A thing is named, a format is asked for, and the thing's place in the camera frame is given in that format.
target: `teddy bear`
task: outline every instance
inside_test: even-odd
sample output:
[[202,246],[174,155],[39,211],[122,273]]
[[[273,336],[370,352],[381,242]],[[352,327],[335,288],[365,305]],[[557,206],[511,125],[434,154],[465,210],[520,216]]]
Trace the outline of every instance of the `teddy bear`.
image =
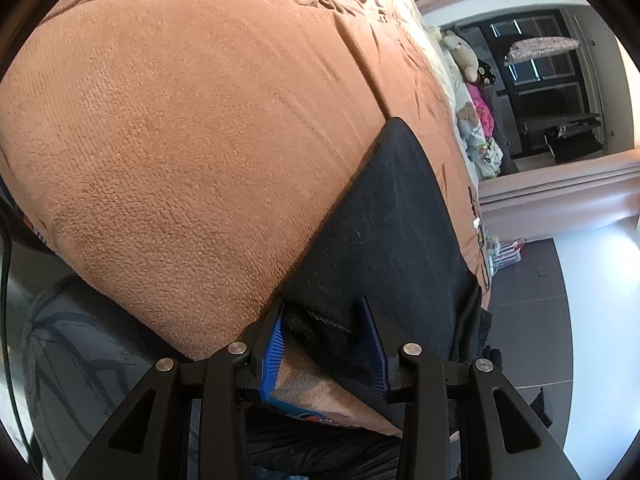
[[458,120],[458,131],[462,140],[466,142],[466,154],[471,162],[474,162],[479,155],[479,147],[484,143],[484,136],[474,136],[474,130],[480,125],[478,113],[472,102],[465,105],[456,112]]
[[453,61],[459,67],[460,72],[470,83],[478,80],[478,57],[471,46],[451,30],[442,35],[442,44],[450,51]]

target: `floor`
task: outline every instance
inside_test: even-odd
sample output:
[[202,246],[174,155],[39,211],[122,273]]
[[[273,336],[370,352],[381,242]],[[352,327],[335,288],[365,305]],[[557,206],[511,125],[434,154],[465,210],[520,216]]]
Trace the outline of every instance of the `floor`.
[[[527,244],[523,258],[494,276],[487,343],[502,352],[503,373],[531,402],[543,387],[554,423],[549,432],[564,445],[573,387],[569,304],[553,240]],[[451,476],[460,443],[450,445]]]

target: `white wall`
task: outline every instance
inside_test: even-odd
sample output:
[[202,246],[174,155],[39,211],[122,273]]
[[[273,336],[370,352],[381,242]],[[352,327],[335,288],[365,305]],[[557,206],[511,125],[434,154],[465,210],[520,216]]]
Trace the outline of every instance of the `white wall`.
[[640,72],[625,47],[618,41],[622,63],[625,66],[626,82],[631,94],[631,109],[634,117],[634,146],[640,148]]
[[564,7],[587,5],[585,0],[463,0],[450,6],[433,10],[423,15],[429,25],[468,22],[486,14],[513,12],[531,7]]
[[[568,25],[577,23],[582,49],[591,57],[594,80],[600,91],[602,116],[607,133],[608,153],[619,153],[634,147],[634,110],[629,91],[627,68],[620,52],[620,43],[604,20],[588,6],[565,9]],[[588,72],[588,63],[582,63]]]
[[605,480],[640,429],[640,249],[633,228],[628,220],[554,238],[574,344],[564,452],[582,480]]

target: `stuffed animal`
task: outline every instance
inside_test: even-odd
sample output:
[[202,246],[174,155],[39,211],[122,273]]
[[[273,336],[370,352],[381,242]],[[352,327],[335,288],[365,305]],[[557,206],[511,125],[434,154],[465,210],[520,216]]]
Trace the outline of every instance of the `stuffed animal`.
[[470,83],[478,79],[478,57],[471,46],[462,38],[448,30],[442,37],[442,44],[451,52],[451,57]]

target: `brown blanket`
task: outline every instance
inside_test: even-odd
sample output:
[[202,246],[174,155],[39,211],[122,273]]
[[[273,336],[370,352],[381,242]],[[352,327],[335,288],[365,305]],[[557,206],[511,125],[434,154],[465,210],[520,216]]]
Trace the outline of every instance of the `brown blanket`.
[[[260,316],[391,116],[482,283],[450,108],[392,0],[62,0],[0,110],[0,173],[45,240],[192,358]],[[394,431],[296,349],[278,392]]]

